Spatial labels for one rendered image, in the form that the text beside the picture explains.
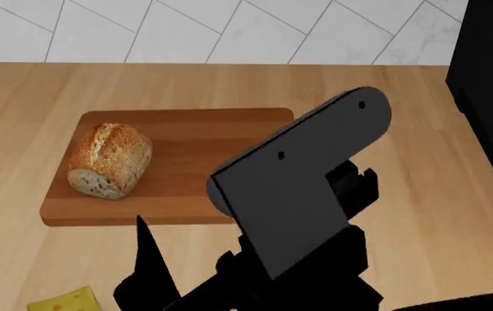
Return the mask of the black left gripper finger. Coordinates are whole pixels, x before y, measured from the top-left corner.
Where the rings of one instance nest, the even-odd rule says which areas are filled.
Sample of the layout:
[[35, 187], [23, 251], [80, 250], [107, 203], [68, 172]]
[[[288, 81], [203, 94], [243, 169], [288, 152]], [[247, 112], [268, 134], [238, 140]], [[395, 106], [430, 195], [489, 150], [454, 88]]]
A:
[[174, 280], [164, 261], [160, 249], [149, 230], [148, 224], [138, 215], [136, 217], [137, 254], [135, 274], [144, 282], [165, 292], [176, 292]]

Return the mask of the yellow cheese wedge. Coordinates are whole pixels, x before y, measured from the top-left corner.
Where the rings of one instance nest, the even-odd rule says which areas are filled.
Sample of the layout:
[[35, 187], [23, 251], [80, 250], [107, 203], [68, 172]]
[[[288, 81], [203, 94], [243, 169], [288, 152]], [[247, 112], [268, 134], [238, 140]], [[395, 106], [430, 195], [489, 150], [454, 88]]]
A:
[[101, 306], [90, 286], [76, 289], [47, 300], [31, 302], [28, 311], [101, 311]]

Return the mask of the crusty bread loaf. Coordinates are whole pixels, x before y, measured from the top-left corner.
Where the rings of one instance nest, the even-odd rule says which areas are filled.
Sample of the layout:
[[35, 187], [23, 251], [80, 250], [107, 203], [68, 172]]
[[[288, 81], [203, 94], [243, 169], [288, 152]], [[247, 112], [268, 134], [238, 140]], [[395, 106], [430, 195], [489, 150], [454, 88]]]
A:
[[133, 126], [100, 124], [76, 144], [66, 179], [81, 194], [122, 199], [135, 188], [152, 155], [151, 140]]

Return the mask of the wooden cutting board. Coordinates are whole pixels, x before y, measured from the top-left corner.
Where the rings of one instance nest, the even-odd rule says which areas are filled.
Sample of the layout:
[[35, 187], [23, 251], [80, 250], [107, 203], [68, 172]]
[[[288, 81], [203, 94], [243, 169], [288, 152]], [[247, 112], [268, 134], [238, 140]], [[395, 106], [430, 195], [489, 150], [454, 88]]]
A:
[[[209, 175], [248, 147], [294, 120], [288, 108], [172, 111], [89, 111], [73, 132], [40, 209], [44, 225], [231, 224], [206, 194]], [[129, 124], [154, 145], [152, 161], [137, 186], [120, 200], [80, 194], [66, 180], [69, 155], [85, 133], [103, 122]]]

